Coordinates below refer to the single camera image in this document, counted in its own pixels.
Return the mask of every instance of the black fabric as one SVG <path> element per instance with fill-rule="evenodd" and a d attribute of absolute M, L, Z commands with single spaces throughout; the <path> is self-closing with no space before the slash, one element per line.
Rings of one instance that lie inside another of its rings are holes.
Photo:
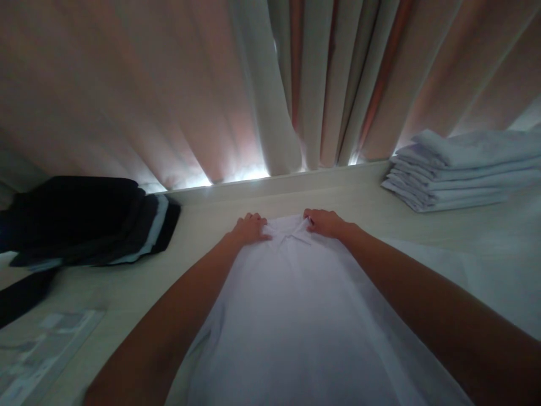
<path fill-rule="evenodd" d="M 176 224 L 179 221 L 180 205 L 171 198 L 167 199 L 169 200 L 169 207 L 167 208 L 167 213 L 165 214 L 165 219 L 163 220 L 163 226 L 159 232 L 158 239 L 150 251 L 151 254 L 157 254 L 167 249 L 169 242 L 173 237 Z"/>
<path fill-rule="evenodd" d="M 130 207 L 126 219 L 120 230 L 112 235 L 106 235 L 99 239 L 85 241 L 79 244 L 56 244 L 44 247 L 32 248 L 23 250 L 15 257 L 10 266 L 13 267 L 28 267 L 32 264 L 45 261 L 50 258 L 62 258 L 63 265 L 69 266 L 77 264 L 79 261 L 98 255 L 104 251 L 109 251 L 115 244 L 123 241 L 127 235 L 134 229 L 135 223 L 141 212 L 145 192 L 142 189 L 137 189 L 135 197 Z"/>
<path fill-rule="evenodd" d="M 0 212 L 0 252 L 75 245 L 118 233 L 138 193 L 130 179 L 55 176 L 15 195 Z"/>
<path fill-rule="evenodd" d="M 125 255 L 137 253 L 147 241 L 148 232 L 157 211 L 158 198 L 155 195 L 145 196 L 135 225 L 127 237 L 111 246 L 108 250 L 81 260 L 78 265 L 105 265 Z"/>
<path fill-rule="evenodd" d="M 45 298 L 58 270 L 33 273 L 0 291 L 0 329 Z"/>

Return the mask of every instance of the beige curtain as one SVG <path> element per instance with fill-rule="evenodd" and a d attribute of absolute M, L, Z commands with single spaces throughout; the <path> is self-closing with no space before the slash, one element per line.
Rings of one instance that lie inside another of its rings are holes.
<path fill-rule="evenodd" d="M 0 5 L 0 206 L 53 175 L 148 192 L 541 126 L 541 1 Z"/>

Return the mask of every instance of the forearm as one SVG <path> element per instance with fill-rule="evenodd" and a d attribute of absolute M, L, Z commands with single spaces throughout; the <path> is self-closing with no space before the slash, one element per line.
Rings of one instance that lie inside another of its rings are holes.
<path fill-rule="evenodd" d="M 230 233 L 158 300 L 107 361 L 86 405 L 163 404 L 242 248 Z"/>
<path fill-rule="evenodd" d="M 338 239 L 404 322 L 478 404 L 539 395 L 539 342 L 406 254 L 346 223 Z"/>

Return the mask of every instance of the white fabric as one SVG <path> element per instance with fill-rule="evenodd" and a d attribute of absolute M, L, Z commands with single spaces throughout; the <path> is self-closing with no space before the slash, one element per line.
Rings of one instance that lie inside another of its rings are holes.
<path fill-rule="evenodd" d="M 191 350 L 188 404 L 471 404 L 337 240 L 300 216 L 239 253 Z"/>
<path fill-rule="evenodd" d="M 413 242 L 383 241 L 470 292 L 535 339 L 541 339 L 541 275 L 536 270 L 517 268 L 512 261 L 489 261 Z"/>
<path fill-rule="evenodd" d="M 450 201 L 426 202 L 422 201 L 417 195 L 404 189 L 403 186 L 397 186 L 393 180 L 386 179 L 382 186 L 385 189 L 393 191 L 395 195 L 407 204 L 412 210 L 417 213 L 427 213 L 430 211 L 454 210 L 467 207 L 482 206 L 494 203 L 500 203 L 507 200 L 508 196 L 505 193 L 493 193 L 490 195 L 459 198 Z"/>
<path fill-rule="evenodd" d="M 394 164 L 396 169 L 412 174 L 419 173 L 434 181 L 474 179 L 523 169 L 541 168 L 541 156 L 523 161 L 505 162 L 503 164 L 479 168 L 450 170 L 419 164 L 406 156 L 392 156 L 389 160 Z"/>
<path fill-rule="evenodd" d="M 471 188 L 471 189 L 449 189 L 449 190 L 432 190 L 423 191 L 412 184 L 408 183 L 403 175 L 397 173 L 389 173 L 387 178 L 393 182 L 396 186 L 403 188 L 404 190 L 413 193 L 423 203 L 438 203 L 449 202 L 453 200 L 460 200 L 465 198 L 481 197 L 486 195 L 493 195 L 495 193 L 504 193 L 503 188 Z"/>
<path fill-rule="evenodd" d="M 126 255 L 122 258 L 116 259 L 111 262 L 110 265 L 123 262 L 135 262 L 139 259 L 141 255 L 148 254 L 150 251 L 152 251 L 152 247 L 158 240 L 160 231 L 162 231 L 163 222 L 165 221 L 165 215 L 167 213 L 167 208 L 169 207 L 169 200 L 167 200 L 167 197 L 165 197 L 164 195 L 157 195 L 156 198 L 158 199 L 158 209 L 156 210 L 156 216 L 154 217 L 154 221 L 152 222 L 150 230 L 148 231 L 148 236 L 145 244 L 136 254 Z"/>
<path fill-rule="evenodd" d="M 441 181 L 430 180 L 422 173 L 402 168 L 401 165 L 395 165 L 394 168 L 391 169 L 391 173 L 401 176 L 404 181 L 410 182 L 413 186 L 426 192 L 432 190 L 469 189 L 476 187 L 517 188 L 531 185 L 541 179 L 541 170 L 539 169 L 524 169 L 481 176 L 479 178 Z"/>
<path fill-rule="evenodd" d="M 430 130 L 396 154 L 442 169 L 469 169 L 541 156 L 541 137 L 525 131 L 474 131 L 442 138 Z"/>

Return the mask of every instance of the stack of folded towels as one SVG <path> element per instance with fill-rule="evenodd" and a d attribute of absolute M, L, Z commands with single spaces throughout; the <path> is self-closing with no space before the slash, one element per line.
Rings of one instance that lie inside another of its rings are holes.
<path fill-rule="evenodd" d="M 502 202 L 541 179 L 541 133 L 475 131 L 442 138 L 430 130 L 397 150 L 382 183 L 413 210 Z"/>
<path fill-rule="evenodd" d="M 167 248 L 179 215 L 174 200 L 130 179 L 56 176 L 0 212 L 0 252 L 35 272 L 132 263 Z"/>

